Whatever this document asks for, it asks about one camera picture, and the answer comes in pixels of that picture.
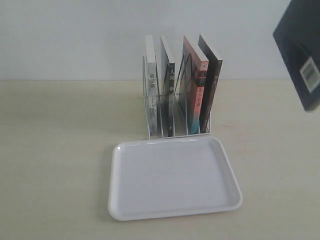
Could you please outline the blue moon cover book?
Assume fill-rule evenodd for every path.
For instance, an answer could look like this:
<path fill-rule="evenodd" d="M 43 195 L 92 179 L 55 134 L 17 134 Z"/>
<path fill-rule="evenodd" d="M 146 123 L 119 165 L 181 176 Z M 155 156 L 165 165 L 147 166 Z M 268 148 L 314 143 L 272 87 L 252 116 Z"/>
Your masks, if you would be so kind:
<path fill-rule="evenodd" d="M 291 0 L 273 38 L 306 112 L 320 105 L 320 1 Z"/>

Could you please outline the clear acrylic book rack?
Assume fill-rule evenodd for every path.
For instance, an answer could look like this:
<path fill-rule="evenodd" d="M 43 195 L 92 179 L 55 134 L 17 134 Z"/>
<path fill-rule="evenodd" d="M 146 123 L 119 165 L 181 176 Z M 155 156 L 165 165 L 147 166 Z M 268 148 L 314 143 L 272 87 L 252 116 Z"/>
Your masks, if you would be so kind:
<path fill-rule="evenodd" d="M 187 111 L 183 111 L 179 103 L 178 92 L 174 93 L 173 99 L 173 124 L 172 136 L 169 136 L 169 121 L 165 115 L 165 100 L 166 97 L 160 94 L 160 81 L 157 81 L 156 96 L 150 97 L 147 91 L 147 57 L 142 57 L 142 86 L 143 86 L 143 103 L 146 118 L 147 138 L 152 139 L 170 139 L 170 138 L 185 138 L 192 136 L 187 123 Z"/>

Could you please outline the white grey spine book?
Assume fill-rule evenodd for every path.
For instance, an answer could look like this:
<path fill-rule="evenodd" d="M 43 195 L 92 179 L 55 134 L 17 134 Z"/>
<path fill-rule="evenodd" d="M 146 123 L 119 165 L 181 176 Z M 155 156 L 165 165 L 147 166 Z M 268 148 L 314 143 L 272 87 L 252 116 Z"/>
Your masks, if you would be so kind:
<path fill-rule="evenodd" d="M 158 134 L 157 112 L 157 63 L 152 35 L 145 36 L 145 70 L 146 70 L 146 93 L 148 103 L 148 120 L 150 135 Z"/>

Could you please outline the black grey spine book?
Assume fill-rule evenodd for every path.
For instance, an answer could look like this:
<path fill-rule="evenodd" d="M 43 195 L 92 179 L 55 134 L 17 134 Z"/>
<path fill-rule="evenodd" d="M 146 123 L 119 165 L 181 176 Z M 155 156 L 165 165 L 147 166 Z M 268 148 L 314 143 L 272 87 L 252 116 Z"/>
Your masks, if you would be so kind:
<path fill-rule="evenodd" d="M 165 36 L 160 37 L 161 79 L 163 80 L 164 109 L 167 133 L 174 135 L 175 60 Z"/>

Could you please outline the red teal spine book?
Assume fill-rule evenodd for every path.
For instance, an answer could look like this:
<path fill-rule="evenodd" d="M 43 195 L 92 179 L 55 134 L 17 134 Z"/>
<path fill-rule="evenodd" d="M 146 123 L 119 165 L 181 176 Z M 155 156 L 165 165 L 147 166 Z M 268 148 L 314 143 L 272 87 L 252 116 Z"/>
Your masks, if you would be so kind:
<path fill-rule="evenodd" d="M 200 114 L 209 60 L 195 41 L 183 36 L 182 59 L 178 74 L 178 104 L 188 135 L 200 131 Z"/>

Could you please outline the dark brown spine book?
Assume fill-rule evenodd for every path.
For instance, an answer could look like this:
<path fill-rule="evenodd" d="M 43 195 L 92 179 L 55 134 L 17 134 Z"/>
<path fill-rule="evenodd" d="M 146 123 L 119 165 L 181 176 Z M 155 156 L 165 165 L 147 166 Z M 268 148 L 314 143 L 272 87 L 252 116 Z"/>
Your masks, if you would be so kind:
<path fill-rule="evenodd" d="M 207 126 L 221 73 L 223 58 L 211 46 L 210 41 L 203 34 L 199 35 L 198 46 L 208 59 L 206 81 L 199 116 L 199 129 L 203 134 L 207 132 Z"/>

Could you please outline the white plastic tray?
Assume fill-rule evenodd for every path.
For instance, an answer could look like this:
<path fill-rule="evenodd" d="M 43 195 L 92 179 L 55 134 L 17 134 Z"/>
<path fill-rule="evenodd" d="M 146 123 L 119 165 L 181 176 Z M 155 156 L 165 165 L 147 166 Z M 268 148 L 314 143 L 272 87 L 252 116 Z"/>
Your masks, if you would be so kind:
<path fill-rule="evenodd" d="M 135 221 L 233 211 L 243 196 L 212 136 L 122 142 L 112 153 L 108 212 Z"/>

